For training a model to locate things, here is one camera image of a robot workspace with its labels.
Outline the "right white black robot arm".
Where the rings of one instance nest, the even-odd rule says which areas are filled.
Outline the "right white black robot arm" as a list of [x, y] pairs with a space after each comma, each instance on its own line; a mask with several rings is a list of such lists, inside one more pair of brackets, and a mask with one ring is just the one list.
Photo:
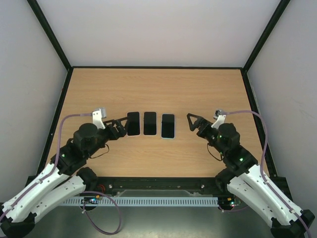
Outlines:
[[270, 227], [275, 238], [311, 237], [310, 225], [315, 219], [310, 210], [296, 205], [264, 172], [263, 166], [240, 143], [240, 134], [232, 123], [226, 123], [228, 114], [216, 110], [215, 122], [187, 114], [191, 131], [208, 142], [220, 153], [226, 168], [216, 177], [216, 189], [221, 194], [231, 193], [255, 211]]

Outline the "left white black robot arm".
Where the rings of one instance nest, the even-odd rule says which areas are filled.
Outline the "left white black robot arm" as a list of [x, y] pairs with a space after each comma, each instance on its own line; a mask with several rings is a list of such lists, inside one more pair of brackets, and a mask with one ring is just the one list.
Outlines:
[[0, 230], [4, 238], [23, 238], [49, 211], [63, 201], [88, 191], [98, 183], [88, 159], [107, 146], [108, 141], [126, 135], [122, 121], [128, 118], [85, 123], [74, 132], [45, 168], [17, 195], [0, 206]]

